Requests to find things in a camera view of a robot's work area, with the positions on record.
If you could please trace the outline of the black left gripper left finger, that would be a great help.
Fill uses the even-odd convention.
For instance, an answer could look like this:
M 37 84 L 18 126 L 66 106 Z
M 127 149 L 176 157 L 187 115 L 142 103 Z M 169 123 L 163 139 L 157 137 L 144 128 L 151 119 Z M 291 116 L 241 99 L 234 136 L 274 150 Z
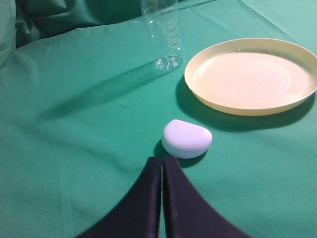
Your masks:
M 157 238 L 161 208 L 161 158 L 148 158 L 120 202 L 80 238 Z

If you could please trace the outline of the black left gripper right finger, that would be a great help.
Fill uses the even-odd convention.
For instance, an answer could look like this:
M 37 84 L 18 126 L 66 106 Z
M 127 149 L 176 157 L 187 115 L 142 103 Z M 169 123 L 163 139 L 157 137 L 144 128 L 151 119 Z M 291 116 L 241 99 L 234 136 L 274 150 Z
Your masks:
M 163 159 L 163 212 L 168 238 L 248 238 L 198 193 L 177 158 Z

